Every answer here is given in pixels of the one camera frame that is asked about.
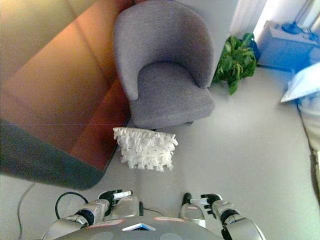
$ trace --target potted plant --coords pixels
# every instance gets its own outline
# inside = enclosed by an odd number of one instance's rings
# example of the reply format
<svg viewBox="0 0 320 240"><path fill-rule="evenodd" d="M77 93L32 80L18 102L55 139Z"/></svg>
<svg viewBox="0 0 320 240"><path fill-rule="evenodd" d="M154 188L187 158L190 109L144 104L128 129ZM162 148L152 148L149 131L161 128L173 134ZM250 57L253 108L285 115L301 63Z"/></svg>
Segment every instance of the potted plant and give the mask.
<svg viewBox="0 0 320 240"><path fill-rule="evenodd" d="M246 33L242 40L230 36L225 42L212 82L227 81L230 95L237 90L240 79L254 74L257 61L249 47L253 41L253 33Z"/></svg>

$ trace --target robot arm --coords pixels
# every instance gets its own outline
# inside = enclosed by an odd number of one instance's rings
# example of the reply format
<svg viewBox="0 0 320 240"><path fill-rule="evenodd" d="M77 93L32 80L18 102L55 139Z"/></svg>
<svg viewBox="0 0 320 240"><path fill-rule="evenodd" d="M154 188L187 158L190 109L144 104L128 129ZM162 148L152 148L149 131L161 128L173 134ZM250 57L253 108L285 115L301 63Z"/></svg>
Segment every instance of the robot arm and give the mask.
<svg viewBox="0 0 320 240"><path fill-rule="evenodd" d="M242 216L231 202L210 194L207 203L211 206L213 216L221 221L221 233L225 240L266 240L259 227L251 219Z"/></svg>
<svg viewBox="0 0 320 240"><path fill-rule="evenodd" d="M66 234L73 233L79 229L98 224L104 221L105 213L109 210L112 202L130 196L132 191L119 193L104 192L97 200L89 202L79 207L79 210L70 216L58 219L41 240L53 240Z"/></svg>

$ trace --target armchair backrest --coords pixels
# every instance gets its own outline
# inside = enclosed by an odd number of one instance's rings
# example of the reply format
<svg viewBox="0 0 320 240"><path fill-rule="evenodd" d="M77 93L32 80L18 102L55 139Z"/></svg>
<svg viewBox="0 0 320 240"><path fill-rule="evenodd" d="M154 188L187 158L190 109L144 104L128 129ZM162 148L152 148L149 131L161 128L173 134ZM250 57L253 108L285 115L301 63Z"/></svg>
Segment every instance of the armchair backrest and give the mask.
<svg viewBox="0 0 320 240"><path fill-rule="evenodd" d="M130 101L138 99L138 74L154 62L174 62L207 88L214 75L214 46L202 18L171 0L148 0L124 10L114 28L117 71Z"/></svg>

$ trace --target wire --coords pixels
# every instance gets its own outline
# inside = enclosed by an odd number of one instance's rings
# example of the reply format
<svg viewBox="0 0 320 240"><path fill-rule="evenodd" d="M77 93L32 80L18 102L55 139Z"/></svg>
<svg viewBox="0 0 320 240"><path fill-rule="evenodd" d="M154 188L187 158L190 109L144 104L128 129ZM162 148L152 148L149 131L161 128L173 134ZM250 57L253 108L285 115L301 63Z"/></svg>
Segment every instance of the wire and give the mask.
<svg viewBox="0 0 320 240"><path fill-rule="evenodd" d="M151 212L155 212L155 213L158 213L158 214L160 214L161 216L166 216L165 214L163 214L162 212L160 212L160 211L157 211L157 210L153 210L153 209L150 209L150 208L143 208L144 210L147 210L147 211L151 211Z"/></svg>
<svg viewBox="0 0 320 240"><path fill-rule="evenodd" d="M18 202L18 207L16 209L16 214L17 214L17 217L18 217L18 222L19 222L19 237L18 237L18 240L20 240L22 238L22 231L23 231L23 228L22 228L22 224L21 224L21 220L20 220L20 207L21 207L21 203L23 201L23 199L25 198L25 196L27 195L27 193L34 187L36 183L33 182L25 191L24 193L21 195L20 197L20 200Z"/></svg>
<svg viewBox="0 0 320 240"><path fill-rule="evenodd" d="M73 195L77 195L78 197L82 198L84 200L84 202L87 204L88 203L88 200L82 196L80 193L77 193L77 192L74 192L74 191L67 191L65 192L64 194L62 194L56 201L55 203L55 206L54 206L54 210L55 210L55 215L56 215L56 218L57 219L60 219L60 216L59 216L59 213L58 213L58 204L60 202L60 199L65 196L65 195L68 195L68 194L73 194Z"/></svg>

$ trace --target gray armchair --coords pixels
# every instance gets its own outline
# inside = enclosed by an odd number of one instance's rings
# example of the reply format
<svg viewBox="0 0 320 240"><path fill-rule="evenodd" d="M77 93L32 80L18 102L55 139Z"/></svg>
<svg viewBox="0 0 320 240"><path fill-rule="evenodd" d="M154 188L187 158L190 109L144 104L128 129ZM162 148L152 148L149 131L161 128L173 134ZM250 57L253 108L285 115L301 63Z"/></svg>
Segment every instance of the gray armchair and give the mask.
<svg viewBox="0 0 320 240"><path fill-rule="evenodd" d="M114 29L115 62L138 128L157 129L210 115L214 47L203 20L170 0L124 10Z"/></svg>

